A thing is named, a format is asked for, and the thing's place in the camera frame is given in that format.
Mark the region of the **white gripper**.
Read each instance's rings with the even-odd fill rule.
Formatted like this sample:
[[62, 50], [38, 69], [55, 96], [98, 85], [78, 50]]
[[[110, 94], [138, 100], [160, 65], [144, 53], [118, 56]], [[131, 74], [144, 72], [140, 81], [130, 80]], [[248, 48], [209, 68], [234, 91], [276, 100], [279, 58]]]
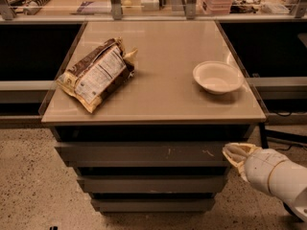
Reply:
[[227, 143], [222, 149], [224, 157], [250, 185], [267, 195], [270, 176], [276, 166], [288, 157], [274, 149], [262, 149], [249, 143]]

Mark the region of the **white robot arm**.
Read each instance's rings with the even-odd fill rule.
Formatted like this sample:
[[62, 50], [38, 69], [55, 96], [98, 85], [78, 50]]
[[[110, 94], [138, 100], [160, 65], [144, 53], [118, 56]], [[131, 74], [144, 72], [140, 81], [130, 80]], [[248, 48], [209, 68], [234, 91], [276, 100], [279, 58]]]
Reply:
[[286, 209], [307, 221], [307, 168], [275, 149], [228, 143], [223, 155], [254, 189], [280, 199]]

